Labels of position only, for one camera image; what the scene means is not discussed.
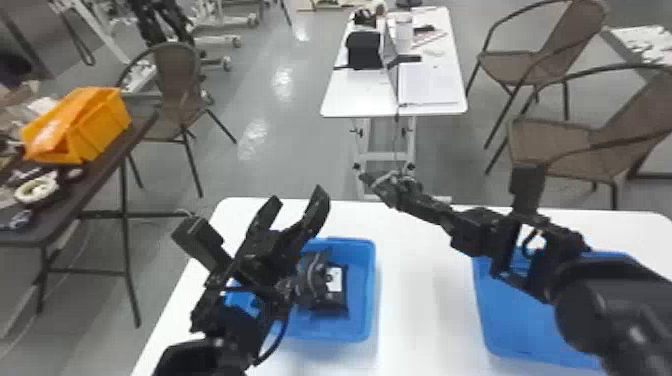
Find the wicker chair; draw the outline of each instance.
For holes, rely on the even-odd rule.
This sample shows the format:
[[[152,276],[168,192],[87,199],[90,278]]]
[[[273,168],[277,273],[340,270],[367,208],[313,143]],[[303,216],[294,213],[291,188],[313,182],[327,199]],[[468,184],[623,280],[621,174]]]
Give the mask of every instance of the wicker chair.
[[[177,143],[184,145],[189,160],[189,166],[194,177],[198,197],[203,197],[203,188],[198,177],[194,157],[189,146],[189,132],[196,121],[208,114],[210,118],[226,133],[231,142],[237,140],[222,124],[215,114],[208,108],[211,104],[203,98],[201,90],[201,61],[199,52],[194,47],[179,42],[166,42],[154,45],[131,61],[119,76],[116,86],[121,87],[124,78],[131,68],[139,61],[152,55],[157,70],[157,85],[160,94],[138,93],[125,94],[125,100],[156,101],[160,108],[160,117],[157,123],[147,132],[143,141]],[[140,188],[143,188],[140,174],[132,156],[129,162],[133,175]]]
[[[554,84],[620,70],[660,71],[601,128],[584,124],[525,116],[534,96]],[[672,133],[672,70],[655,64],[621,63],[569,74],[547,82],[528,98],[521,114],[509,124],[508,136],[497,149],[485,173],[490,173],[507,144],[514,165],[540,164],[548,176],[557,176],[611,187],[611,208],[618,209],[615,178],[628,170],[628,179],[669,179],[669,174],[642,174],[642,166],[653,148]]]
[[[569,2],[569,5],[539,51],[488,50],[495,30],[505,22],[533,9],[560,2]],[[523,86],[537,87],[564,76],[592,37],[602,30],[607,13],[608,7],[602,0],[545,0],[517,10],[492,25],[466,89],[469,95],[479,68],[483,68],[509,94],[509,100],[485,142],[485,149],[490,146],[520,89]],[[566,85],[563,85],[563,96],[565,120],[569,120],[569,88]]]

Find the blue plastic bin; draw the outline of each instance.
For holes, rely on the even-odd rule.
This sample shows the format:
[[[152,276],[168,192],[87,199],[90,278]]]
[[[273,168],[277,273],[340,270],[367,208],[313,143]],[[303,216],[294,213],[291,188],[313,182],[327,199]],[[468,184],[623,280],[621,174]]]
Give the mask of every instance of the blue plastic bin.
[[[302,252],[331,252],[330,260],[346,265],[346,302],[348,313],[339,316],[319,315],[308,310],[294,308],[289,316],[287,337],[336,342],[361,342],[371,334],[371,322],[376,291],[373,242],[362,239],[326,238],[311,239]],[[237,305],[252,315],[259,310],[252,307],[252,293],[229,292],[224,304]],[[271,333],[280,332],[280,323],[275,323]]]
[[[591,252],[585,257],[628,256],[615,252]],[[530,263],[518,250],[511,265],[517,273],[526,274]],[[474,258],[473,269],[483,337],[491,353],[565,367],[600,369],[597,357],[578,352],[565,343],[556,328],[552,306],[541,304],[490,277],[488,258]]]

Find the orange crate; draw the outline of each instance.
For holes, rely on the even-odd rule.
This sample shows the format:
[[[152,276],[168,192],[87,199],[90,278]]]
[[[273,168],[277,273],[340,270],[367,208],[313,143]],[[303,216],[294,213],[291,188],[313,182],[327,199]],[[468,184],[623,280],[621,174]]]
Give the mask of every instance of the orange crate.
[[[21,129],[25,158],[61,164],[92,161],[130,123],[119,89],[75,89],[54,109]]]

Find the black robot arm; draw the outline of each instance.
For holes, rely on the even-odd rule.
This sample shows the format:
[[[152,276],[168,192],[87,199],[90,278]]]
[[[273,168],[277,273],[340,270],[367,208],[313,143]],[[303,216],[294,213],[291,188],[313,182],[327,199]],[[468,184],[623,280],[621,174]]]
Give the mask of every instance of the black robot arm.
[[[581,234],[537,213],[544,176],[537,166],[514,168],[507,215],[482,207],[458,212],[396,171],[360,179],[387,206],[441,226],[452,248],[490,258],[493,278],[553,305],[565,341],[600,357],[610,375],[672,375],[672,283],[632,259],[583,258],[591,249]],[[523,225],[532,231],[518,246]],[[531,251],[536,236],[545,246]],[[511,268],[517,247],[531,259],[525,275]]]
[[[154,376],[238,376],[265,361],[282,340],[296,299],[295,276],[300,252],[317,235],[330,209],[327,193],[317,186],[302,218],[284,230],[271,230],[282,202],[271,197],[250,223],[245,239],[231,258],[224,239],[200,217],[184,220],[173,240],[209,271],[205,292],[191,312],[192,333],[204,339],[170,346]],[[235,280],[237,285],[229,282]],[[255,316],[224,304],[227,291],[251,292]],[[266,351],[262,345],[274,323],[280,333]]]

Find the tiled floor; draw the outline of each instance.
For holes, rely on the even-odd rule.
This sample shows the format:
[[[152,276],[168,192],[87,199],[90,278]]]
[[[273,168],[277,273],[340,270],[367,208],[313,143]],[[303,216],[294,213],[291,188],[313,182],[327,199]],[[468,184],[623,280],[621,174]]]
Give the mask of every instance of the tiled floor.
[[[434,3],[447,5],[451,11],[462,72],[467,76],[487,28],[497,18],[529,1]],[[553,6],[535,16],[521,17],[502,28],[494,45],[501,48],[540,45],[559,11],[559,6]],[[234,59],[232,72],[210,72],[205,86],[216,100],[215,112],[240,142],[237,147],[232,145],[206,118],[195,126],[196,163],[206,197],[197,199],[186,157],[179,146],[143,144],[134,156],[146,190],[135,189],[131,184],[134,208],[186,208],[208,216],[225,197],[278,194],[305,198],[317,183],[333,199],[355,199],[349,169],[352,163],[349,122],[319,116],[347,11],[295,14],[293,30],[284,23],[279,9],[273,8],[267,15],[266,23],[259,28],[239,30],[244,38],[242,49],[211,51],[229,53]],[[140,50],[139,38],[129,35],[136,39],[124,41],[124,46],[129,51]],[[112,82],[120,67],[107,51],[99,50],[97,55],[101,61],[98,67],[75,67],[65,72],[53,90],[65,92],[77,85]],[[596,38],[575,69],[616,61],[620,61],[618,55]],[[642,83],[633,73],[602,76],[573,85],[574,118],[601,124]],[[560,94],[551,90],[542,98],[537,111],[559,115],[559,98]],[[509,204],[507,158],[502,158],[491,176],[482,174],[492,153],[483,151],[482,143],[505,99],[501,89],[482,75],[473,88],[467,114],[420,119],[417,176],[431,193],[452,195],[458,203]],[[389,129],[376,129],[374,143],[388,143],[392,139]],[[670,145],[664,145],[652,158],[651,165],[664,165],[670,153]],[[116,205],[116,184],[116,179],[112,179],[92,206]],[[655,210],[669,216],[672,214],[669,188],[666,182],[627,183],[623,187],[622,206],[628,210]],[[605,188],[590,193],[587,183],[552,180],[543,204],[606,209],[608,194]],[[156,220],[133,224],[133,273],[144,320],[140,329],[133,328],[122,281],[71,276],[59,284],[54,278],[50,281],[52,293],[45,312],[31,319],[32,311],[27,310],[10,335],[0,341],[0,375],[128,375],[186,262],[184,254],[169,238],[176,223]],[[61,262],[71,263],[78,257],[76,263],[81,266],[120,265],[120,236],[104,235],[108,233],[106,230],[117,228],[114,222],[80,226]],[[77,256],[83,243],[86,251]],[[27,286],[30,277],[25,276],[35,273],[37,253],[33,256],[13,250],[0,257],[3,258],[0,265],[13,265],[3,274],[2,285],[9,284],[5,282],[8,279],[22,280]],[[5,300],[0,302],[4,308]]]

